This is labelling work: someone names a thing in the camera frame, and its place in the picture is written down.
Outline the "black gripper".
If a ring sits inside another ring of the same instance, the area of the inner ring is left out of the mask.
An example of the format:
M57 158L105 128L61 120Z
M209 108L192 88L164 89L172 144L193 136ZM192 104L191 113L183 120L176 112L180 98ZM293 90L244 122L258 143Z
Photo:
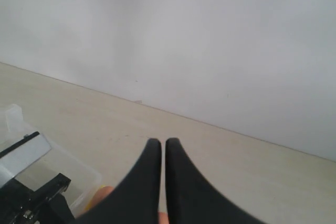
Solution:
M63 196L70 183L60 173L33 191L11 179L1 188L1 223L71 223L75 218Z

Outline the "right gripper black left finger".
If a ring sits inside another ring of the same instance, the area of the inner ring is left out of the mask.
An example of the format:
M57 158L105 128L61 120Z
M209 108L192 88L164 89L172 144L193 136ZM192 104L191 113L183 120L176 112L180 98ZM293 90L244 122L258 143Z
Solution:
M151 138L118 186L74 223L158 223L160 184L161 143Z

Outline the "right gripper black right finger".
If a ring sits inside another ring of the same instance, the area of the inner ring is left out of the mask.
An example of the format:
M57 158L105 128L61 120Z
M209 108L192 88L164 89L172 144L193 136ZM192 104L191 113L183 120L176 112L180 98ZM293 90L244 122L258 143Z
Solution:
M165 144L165 190L169 223L262 223L213 187L177 138Z

